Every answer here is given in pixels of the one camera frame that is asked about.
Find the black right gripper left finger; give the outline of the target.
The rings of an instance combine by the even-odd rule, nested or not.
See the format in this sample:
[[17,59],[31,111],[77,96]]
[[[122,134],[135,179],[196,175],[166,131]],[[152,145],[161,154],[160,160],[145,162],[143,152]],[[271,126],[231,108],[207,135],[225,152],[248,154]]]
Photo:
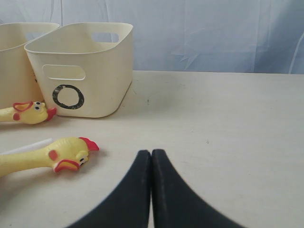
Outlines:
[[137,153],[116,188],[70,228],[146,228],[151,202],[151,154]]

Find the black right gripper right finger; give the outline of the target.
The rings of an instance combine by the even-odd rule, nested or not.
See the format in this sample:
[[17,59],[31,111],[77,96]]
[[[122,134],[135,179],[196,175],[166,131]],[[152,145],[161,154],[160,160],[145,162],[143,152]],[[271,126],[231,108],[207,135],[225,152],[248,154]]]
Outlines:
[[152,151],[152,208],[156,228],[241,228],[199,197],[165,150]]

